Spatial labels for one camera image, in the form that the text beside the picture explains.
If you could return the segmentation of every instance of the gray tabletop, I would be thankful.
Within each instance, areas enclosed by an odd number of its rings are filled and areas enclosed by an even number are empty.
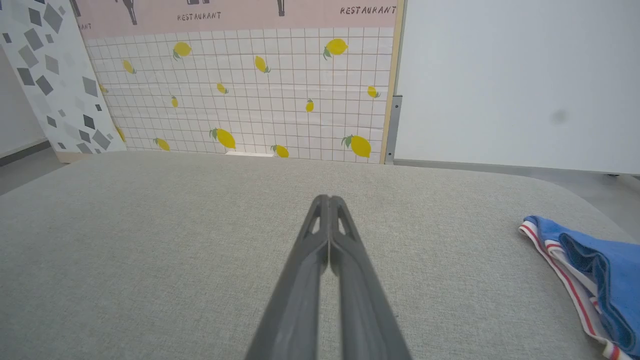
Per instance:
[[[0,197],[0,354],[242,359],[312,199],[342,196],[415,359],[600,359],[517,231],[632,239],[556,185],[331,161],[118,152]],[[323,275],[319,358],[339,359]]]

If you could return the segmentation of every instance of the grid patterned wallpaper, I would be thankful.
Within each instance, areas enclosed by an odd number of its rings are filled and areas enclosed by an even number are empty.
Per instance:
[[[325,59],[335,38],[348,48]],[[178,42],[189,44],[188,56],[174,57]],[[237,151],[267,153],[280,145],[292,158],[378,163],[392,42],[393,28],[316,28],[169,33],[86,45],[130,150],[160,150],[154,141],[160,138],[171,151],[224,153],[209,133],[218,128],[232,134]],[[257,69],[256,56],[269,72]],[[346,147],[350,135],[370,143],[368,158]]]

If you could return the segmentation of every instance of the wall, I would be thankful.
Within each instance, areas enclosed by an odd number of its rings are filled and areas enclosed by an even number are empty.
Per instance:
[[[128,149],[378,163],[396,1],[283,3],[77,0]]]
[[[408,1],[396,159],[640,174],[640,1]]]
[[[125,150],[98,88],[68,0],[3,0],[0,44],[57,151]]]
[[[0,158],[46,141],[40,125],[0,49]]]

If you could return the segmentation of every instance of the red and white striped trim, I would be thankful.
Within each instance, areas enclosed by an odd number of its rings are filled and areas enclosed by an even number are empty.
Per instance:
[[[611,341],[609,335],[602,327],[596,306],[590,301],[585,287],[578,278],[576,278],[570,268],[584,278],[586,277],[569,265],[562,246],[554,240],[547,240],[543,243],[538,238],[538,226],[530,221],[525,221],[518,230],[533,241],[536,250],[547,260],[549,266],[554,269],[578,311],[578,317],[580,318],[584,332],[596,339],[599,343],[605,345],[602,355],[610,360],[631,360],[628,355],[620,351],[620,348]]]

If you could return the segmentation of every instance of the geometric patterned wallpaper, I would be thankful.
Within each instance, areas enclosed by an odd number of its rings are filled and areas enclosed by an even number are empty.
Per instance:
[[[393,32],[197,31],[86,46],[130,150],[225,153],[233,146],[379,163]]]
[[[68,0],[2,0],[0,33],[0,44],[56,151],[126,150]]]

